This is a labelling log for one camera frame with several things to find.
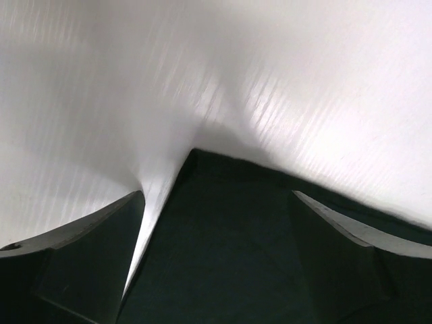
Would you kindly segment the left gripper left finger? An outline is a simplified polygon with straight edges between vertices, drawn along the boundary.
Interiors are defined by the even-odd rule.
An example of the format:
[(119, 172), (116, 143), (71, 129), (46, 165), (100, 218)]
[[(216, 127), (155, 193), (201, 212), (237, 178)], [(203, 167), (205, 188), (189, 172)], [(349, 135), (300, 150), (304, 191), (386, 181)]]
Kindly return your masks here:
[(1, 248), (1, 322), (115, 323), (144, 206), (135, 191)]

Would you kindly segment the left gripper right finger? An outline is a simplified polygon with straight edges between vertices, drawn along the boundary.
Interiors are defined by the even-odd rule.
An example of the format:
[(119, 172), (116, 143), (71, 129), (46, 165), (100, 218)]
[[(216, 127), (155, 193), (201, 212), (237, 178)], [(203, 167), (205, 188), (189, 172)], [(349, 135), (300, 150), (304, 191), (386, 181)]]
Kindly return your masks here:
[(295, 191), (291, 222), (319, 323), (430, 323), (431, 246)]

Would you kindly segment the black daisy print t-shirt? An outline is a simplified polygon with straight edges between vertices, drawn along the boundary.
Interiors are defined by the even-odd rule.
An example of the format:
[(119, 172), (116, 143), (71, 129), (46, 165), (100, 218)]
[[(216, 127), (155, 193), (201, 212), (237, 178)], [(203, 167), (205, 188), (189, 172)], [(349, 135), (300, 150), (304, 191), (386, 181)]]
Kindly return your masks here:
[(272, 169), (192, 150), (152, 233), (119, 323), (319, 323), (291, 222), (299, 191), (383, 232), (431, 232)]

